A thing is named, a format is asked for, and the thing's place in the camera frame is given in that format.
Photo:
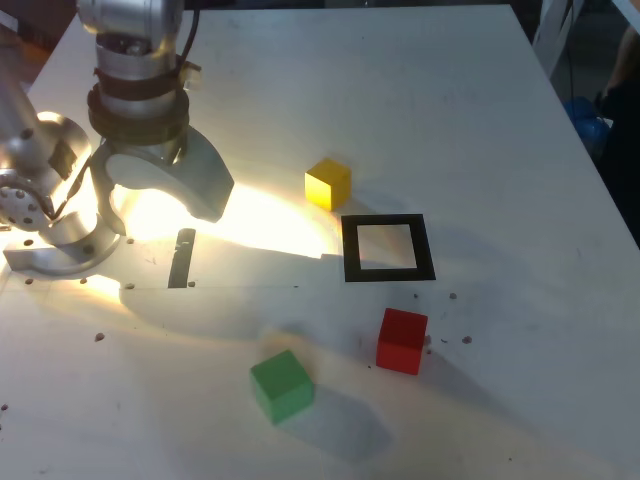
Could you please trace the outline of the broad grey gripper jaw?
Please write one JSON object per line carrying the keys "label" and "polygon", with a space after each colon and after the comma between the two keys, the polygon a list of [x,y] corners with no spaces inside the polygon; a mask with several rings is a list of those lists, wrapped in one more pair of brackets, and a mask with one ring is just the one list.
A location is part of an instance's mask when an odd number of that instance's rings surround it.
{"label": "broad grey gripper jaw", "polygon": [[192,217],[216,222],[224,213],[234,180],[215,147],[193,127],[185,131],[186,145],[171,165],[116,155],[108,160],[107,173],[116,185],[159,190],[182,203]]}

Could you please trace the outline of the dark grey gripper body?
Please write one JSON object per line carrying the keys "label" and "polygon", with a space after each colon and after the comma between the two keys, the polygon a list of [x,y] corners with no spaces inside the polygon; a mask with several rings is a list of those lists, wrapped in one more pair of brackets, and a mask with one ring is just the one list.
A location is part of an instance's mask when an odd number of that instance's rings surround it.
{"label": "dark grey gripper body", "polygon": [[157,133],[120,132],[103,135],[99,147],[99,164],[105,165],[112,157],[123,155],[152,165],[171,165],[185,145],[185,130],[170,138]]}

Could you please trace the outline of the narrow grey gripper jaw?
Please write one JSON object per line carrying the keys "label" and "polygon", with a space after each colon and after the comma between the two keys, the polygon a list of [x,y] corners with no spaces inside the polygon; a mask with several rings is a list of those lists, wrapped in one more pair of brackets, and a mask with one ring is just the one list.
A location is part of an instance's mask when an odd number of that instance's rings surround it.
{"label": "narrow grey gripper jaw", "polygon": [[100,145],[89,160],[92,182],[96,194],[98,213],[106,225],[117,235],[125,235],[126,227],[111,203],[115,183],[107,173],[107,162],[115,155],[111,145]]}

